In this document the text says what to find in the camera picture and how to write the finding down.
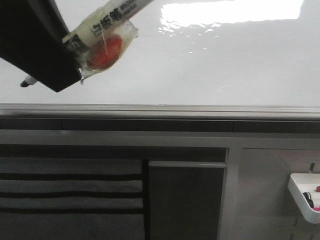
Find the whiteboard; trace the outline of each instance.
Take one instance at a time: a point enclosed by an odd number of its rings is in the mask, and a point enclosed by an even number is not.
[[[56,0],[70,30],[106,0]],[[154,0],[109,70],[56,93],[0,59],[0,103],[320,106],[318,0]]]

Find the plastic wrapper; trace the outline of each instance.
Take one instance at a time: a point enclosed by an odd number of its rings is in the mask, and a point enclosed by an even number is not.
[[[113,1],[97,9],[64,39],[84,78],[110,68],[122,56],[138,30]]]

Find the marker holder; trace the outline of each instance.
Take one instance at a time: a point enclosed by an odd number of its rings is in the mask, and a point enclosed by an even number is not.
[[[288,188],[303,217],[311,224],[320,224],[320,211],[310,207],[303,193],[315,193],[320,185],[320,173],[291,173]]]

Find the black object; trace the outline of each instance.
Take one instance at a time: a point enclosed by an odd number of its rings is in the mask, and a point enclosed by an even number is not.
[[[54,0],[2,0],[0,29],[0,57],[47,87],[59,92],[81,79]]]

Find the black stripe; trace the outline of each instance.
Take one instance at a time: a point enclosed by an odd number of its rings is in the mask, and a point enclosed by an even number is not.
[[[89,197],[106,199],[140,199],[142,192],[98,192],[98,191],[59,191],[59,192],[0,192],[0,198],[11,199],[52,199],[67,197]]]
[[[143,208],[124,208],[124,209],[108,209],[108,208],[59,208],[59,209],[39,209],[39,208],[10,208],[0,207],[0,213],[13,214],[116,214],[131,215],[143,214]]]
[[[0,173],[0,180],[22,181],[134,181],[142,180],[141,174],[100,175],[100,174],[44,174],[44,173]]]
[[[150,231],[150,196],[149,196],[149,161],[142,160],[143,220],[145,240],[151,239]]]

